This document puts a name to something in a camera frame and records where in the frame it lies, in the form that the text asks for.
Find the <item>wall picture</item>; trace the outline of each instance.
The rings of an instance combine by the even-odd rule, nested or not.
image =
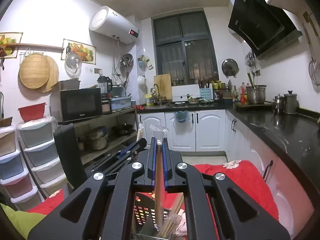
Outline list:
[[[96,64],[96,51],[97,48],[78,41],[71,41],[63,39],[63,45],[65,49],[61,54],[61,60],[66,59],[66,54],[74,51],[82,58],[83,63]]]
[[[6,43],[20,43],[23,33],[0,33],[0,45]],[[7,58],[17,58],[19,47],[5,47],[4,52]]]

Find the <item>metal bolt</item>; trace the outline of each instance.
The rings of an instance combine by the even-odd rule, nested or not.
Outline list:
[[[142,164],[139,163],[139,162],[135,162],[135,163],[132,163],[131,166],[132,166],[132,168],[138,170],[138,169],[140,169],[142,167]]]
[[[93,175],[93,178],[95,180],[101,180],[101,179],[103,179],[103,177],[104,177],[104,175],[101,172],[97,172],[96,174]]]
[[[188,165],[186,164],[186,163],[179,163],[178,164],[178,168],[180,169],[180,170],[184,170],[184,169],[186,169],[188,167]]]
[[[226,176],[225,176],[223,173],[219,172],[219,173],[217,173],[217,174],[215,175],[215,178],[216,178],[217,180],[224,180],[224,179],[226,178]]]

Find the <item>black range hood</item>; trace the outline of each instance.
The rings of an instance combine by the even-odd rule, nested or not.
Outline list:
[[[235,0],[228,27],[248,43],[259,60],[302,36],[283,9],[265,0]]]

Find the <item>tiled floor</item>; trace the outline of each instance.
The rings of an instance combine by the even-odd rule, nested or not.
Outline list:
[[[195,164],[211,164],[220,165],[227,162],[225,156],[182,156],[185,163],[195,165]]]

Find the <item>microwave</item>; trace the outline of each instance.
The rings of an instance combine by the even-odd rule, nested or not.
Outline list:
[[[58,123],[69,123],[103,115],[100,88],[54,91],[50,95],[51,115]]]

